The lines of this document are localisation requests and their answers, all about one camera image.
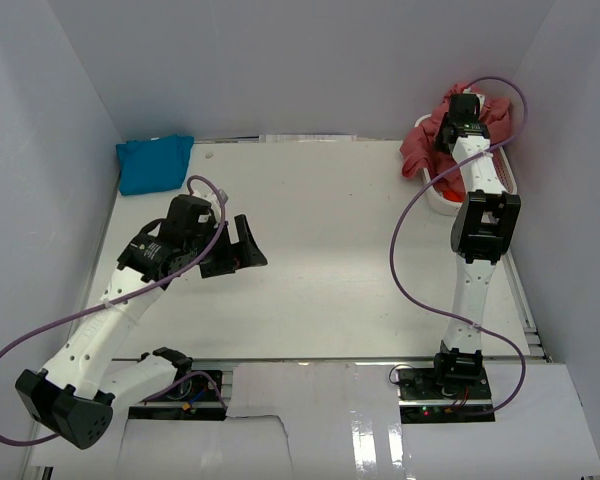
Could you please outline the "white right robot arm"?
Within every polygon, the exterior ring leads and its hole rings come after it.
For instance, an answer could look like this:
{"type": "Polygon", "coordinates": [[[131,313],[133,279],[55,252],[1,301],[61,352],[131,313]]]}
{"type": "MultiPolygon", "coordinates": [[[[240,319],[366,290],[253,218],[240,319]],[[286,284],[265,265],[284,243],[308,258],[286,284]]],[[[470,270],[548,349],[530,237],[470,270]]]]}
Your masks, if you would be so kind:
{"type": "Polygon", "coordinates": [[[479,114],[478,95],[452,95],[435,139],[435,148],[461,166],[465,188],[450,237],[457,266],[452,317],[431,374],[433,390],[446,399],[466,399],[484,378],[480,328],[488,289],[509,250],[521,209],[520,197],[498,177],[490,134],[479,114]]]}

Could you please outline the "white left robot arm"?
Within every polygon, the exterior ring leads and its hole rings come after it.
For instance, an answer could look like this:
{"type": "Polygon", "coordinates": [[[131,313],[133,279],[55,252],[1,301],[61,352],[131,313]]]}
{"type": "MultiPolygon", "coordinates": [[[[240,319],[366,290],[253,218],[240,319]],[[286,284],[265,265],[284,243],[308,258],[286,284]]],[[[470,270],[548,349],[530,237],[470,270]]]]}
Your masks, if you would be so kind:
{"type": "Polygon", "coordinates": [[[16,391],[34,420],[84,450],[103,436],[116,412],[189,392],[192,358],[166,347],[114,374],[107,370],[144,313],[169,287],[169,275],[192,261],[198,261],[204,278],[267,265],[246,216],[235,216],[238,240],[232,242],[220,215],[214,200],[180,194],[166,217],[132,238],[101,296],[104,309],[89,315],[40,371],[25,370],[16,380],[16,391]]]}

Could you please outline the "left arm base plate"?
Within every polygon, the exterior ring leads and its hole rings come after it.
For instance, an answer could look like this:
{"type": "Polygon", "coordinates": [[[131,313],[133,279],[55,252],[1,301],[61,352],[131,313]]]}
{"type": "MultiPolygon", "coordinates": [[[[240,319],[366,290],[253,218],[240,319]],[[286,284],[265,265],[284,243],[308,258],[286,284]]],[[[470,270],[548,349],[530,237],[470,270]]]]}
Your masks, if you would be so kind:
{"type": "Polygon", "coordinates": [[[130,407],[128,419],[224,421],[226,413],[212,382],[204,376],[195,376],[156,400],[130,407]]]}

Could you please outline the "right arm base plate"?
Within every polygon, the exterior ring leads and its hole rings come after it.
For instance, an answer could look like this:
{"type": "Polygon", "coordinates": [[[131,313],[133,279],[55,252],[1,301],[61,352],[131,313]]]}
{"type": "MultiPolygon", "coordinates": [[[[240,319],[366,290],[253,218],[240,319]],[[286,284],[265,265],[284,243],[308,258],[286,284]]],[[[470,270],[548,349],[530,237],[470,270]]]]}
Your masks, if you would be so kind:
{"type": "Polygon", "coordinates": [[[475,381],[436,381],[433,367],[398,364],[388,373],[397,388],[403,425],[491,423],[493,400],[486,372],[475,381]]]}

